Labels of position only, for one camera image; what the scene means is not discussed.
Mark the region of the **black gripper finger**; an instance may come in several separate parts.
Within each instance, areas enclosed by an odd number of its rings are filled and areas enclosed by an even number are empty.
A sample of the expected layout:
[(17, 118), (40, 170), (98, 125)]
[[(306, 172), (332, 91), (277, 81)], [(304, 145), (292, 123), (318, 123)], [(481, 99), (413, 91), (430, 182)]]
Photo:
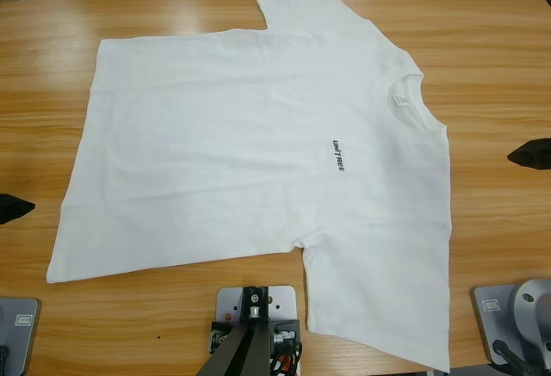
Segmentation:
[(527, 168), (549, 168), (550, 155), (547, 153), (536, 154), (531, 151), (513, 151), (507, 159), (517, 165)]
[(2, 207), (0, 212), (0, 224), (5, 225), (10, 221), (19, 219), (26, 214), (32, 212), (34, 206), (16, 206), (16, 207)]
[(10, 194), (1, 194), (1, 210), (2, 211), (32, 211), (35, 209), (35, 204)]
[(517, 147), (510, 156), (549, 156), (550, 138), (532, 139)]

